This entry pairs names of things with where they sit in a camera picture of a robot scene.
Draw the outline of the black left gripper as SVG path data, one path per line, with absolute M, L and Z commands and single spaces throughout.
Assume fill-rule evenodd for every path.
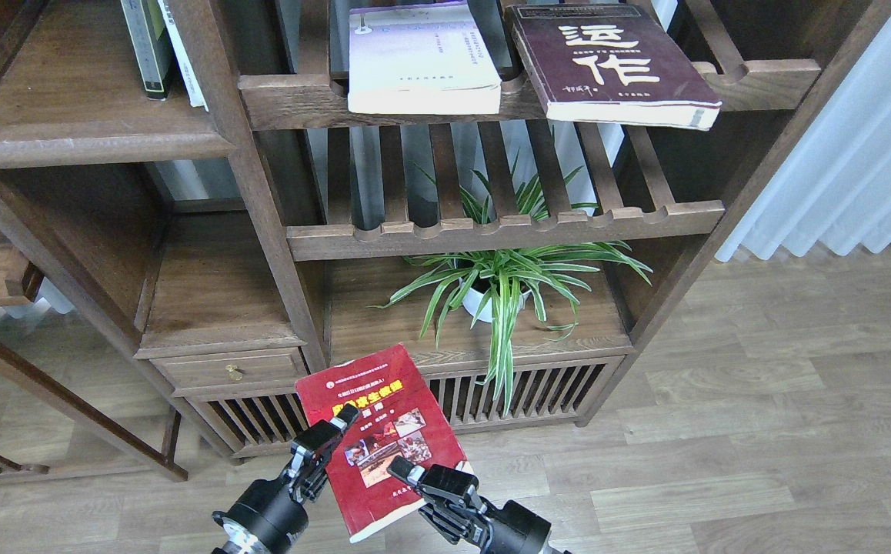
M 293 457 L 280 476 L 253 481 L 227 512 L 213 512 L 228 536 L 213 552 L 287 553 L 307 529 L 304 502 L 318 500 L 333 450 L 358 417 L 355 404 L 344 404 L 330 422 L 313 424 L 292 442 Z

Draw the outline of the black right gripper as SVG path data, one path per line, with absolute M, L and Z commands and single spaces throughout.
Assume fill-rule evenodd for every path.
M 478 494 L 479 480 L 472 474 L 439 464 L 424 469 L 404 456 L 394 457 L 387 473 L 415 486 L 426 501 L 419 512 L 453 545 L 462 539 L 481 553 L 554 552 L 548 520 L 512 500 L 496 508 Z

